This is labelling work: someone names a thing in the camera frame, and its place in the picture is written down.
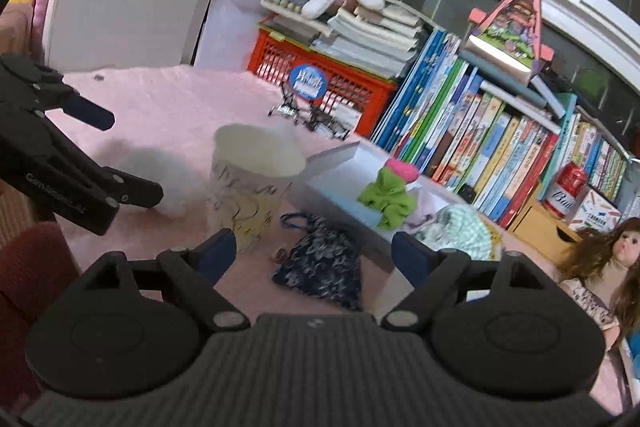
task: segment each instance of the hanging bag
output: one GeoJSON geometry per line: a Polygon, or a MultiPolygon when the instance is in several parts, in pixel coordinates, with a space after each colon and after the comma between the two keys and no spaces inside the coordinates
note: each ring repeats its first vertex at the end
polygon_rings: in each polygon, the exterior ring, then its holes
{"type": "Polygon", "coordinates": [[[308,235],[292,248],[289,259],[274,273],[273,282],[360,311],[360,256],[351,234],[304,212],[284,214],[280,223],[308,235]],[[292,222],[299,218],[305,221],[303,225],[292,222]]]}

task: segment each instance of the red can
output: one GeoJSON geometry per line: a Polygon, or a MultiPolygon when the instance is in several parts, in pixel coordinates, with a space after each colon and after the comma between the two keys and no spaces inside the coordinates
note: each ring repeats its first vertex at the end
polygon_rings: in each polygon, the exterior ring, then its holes
{"type": "Polygon", "coordinates": [[[549,187],[542,205],[555,216],[564,219],[588,180],[589,177],[583,169],[573,162],[569,163],[549,187]]]}

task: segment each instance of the orange plastic crate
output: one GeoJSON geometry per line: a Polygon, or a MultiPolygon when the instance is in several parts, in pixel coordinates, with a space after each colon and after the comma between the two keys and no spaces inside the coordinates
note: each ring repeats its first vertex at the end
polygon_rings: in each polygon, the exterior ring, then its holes
{"type": "Polygon", "coordinates": [[[289,79],[293,68],[302,64],[315,66],[327,77],[329,86],[322,100],[316,102],[319,107],[327,113],[336,103],[354,108],[362,113],[356,133],[369,137],[396,91],[396,84],[383,82],[292,42],[276,40],[271,37],[270,31],[260,28],[258,41],[247,67],[249,71],[279,86],[289,79]]]}

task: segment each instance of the chair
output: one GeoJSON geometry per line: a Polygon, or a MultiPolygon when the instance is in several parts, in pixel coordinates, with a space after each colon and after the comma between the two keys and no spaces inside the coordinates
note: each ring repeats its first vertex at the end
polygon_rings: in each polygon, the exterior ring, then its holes
{"type": "Polygon", "coordinates": [[[0,250],[0,407],[40,394],[24,356],[27,333],[77,277],[56,223],[38,223],[0,250]]]}

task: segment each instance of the paper cup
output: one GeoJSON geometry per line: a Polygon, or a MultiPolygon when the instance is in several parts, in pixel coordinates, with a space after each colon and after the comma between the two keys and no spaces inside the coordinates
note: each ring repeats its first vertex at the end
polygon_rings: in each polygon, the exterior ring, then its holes
{"type": "Polygon", "coordinates": [[[260,240],[306,159],[292,139],[233,124],[218,129],[209,178],[209,225],[236,234],[238,252],[260,240]]]}

